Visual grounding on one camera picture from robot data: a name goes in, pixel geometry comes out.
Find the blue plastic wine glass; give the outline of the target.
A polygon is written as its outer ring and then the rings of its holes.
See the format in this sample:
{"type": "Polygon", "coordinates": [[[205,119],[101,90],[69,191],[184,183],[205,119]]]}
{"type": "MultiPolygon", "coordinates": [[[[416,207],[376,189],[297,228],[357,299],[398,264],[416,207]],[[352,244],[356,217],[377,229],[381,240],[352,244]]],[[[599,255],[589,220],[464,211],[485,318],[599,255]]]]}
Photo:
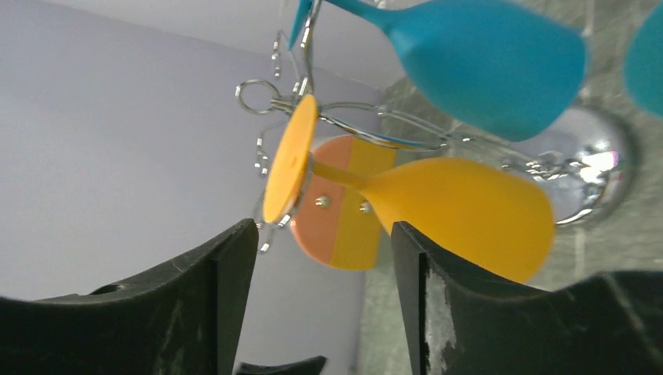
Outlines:
{"type": "Polygon", "coordinates": [[[381,30],[431,104],[507,141],[550,127],[575,100],[590,62],[578,31],[511,1],[336,6],[381,30]]]}

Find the orange plastic wine glass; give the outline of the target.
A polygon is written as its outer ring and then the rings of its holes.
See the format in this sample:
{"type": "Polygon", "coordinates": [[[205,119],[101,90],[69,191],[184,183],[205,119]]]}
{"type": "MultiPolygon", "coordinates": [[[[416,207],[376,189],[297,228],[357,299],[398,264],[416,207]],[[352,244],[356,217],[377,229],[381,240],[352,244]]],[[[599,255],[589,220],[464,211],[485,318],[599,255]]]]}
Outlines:
{"type": "Polygon", "coordinates": [[[436,157],[384,172],[341,170],[310,154],[319,106],[307,94],[295,107],[269,172],[262,214],[278,222],[307,173],[362,195],[384,227],[405,221],[437,245],[498,276],[528,281],[554,242],[554,212],[533,182],[470,159],[436,157]]]}

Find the light blue plastic goblet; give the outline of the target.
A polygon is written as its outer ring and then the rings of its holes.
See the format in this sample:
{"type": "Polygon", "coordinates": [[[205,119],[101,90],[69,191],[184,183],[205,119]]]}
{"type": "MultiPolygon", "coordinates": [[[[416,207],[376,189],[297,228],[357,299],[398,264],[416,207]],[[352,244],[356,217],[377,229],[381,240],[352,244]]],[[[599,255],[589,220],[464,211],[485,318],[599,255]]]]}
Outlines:
{"type": "Polygon", "coordinates": [[[649,113],[662,116],[662,9],[651,12],[632,39],[624,78],[631,99],[649,113]]]}

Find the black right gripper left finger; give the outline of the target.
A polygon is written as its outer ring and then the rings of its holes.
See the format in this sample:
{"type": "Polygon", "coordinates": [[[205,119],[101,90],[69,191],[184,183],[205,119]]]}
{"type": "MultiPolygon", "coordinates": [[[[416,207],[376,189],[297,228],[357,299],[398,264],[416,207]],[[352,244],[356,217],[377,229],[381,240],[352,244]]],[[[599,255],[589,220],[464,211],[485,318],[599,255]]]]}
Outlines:
{"type": "Polygon", "coordinates": [[[258,240],[244,219],[89,295],[2,298],[2,373],[232,373],[258,240]]]}

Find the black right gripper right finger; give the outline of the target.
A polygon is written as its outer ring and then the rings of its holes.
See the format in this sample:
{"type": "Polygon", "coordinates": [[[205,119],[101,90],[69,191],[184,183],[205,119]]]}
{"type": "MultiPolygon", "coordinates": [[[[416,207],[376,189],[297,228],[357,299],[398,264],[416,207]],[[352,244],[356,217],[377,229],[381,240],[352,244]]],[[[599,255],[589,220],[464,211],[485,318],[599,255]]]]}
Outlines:
{"type": "Polygon", "coordinates": [[[659,374],[662,274],[602,272],[556,291],[499,277],[409,223],[392,228],[415,374],[659,374]]]}

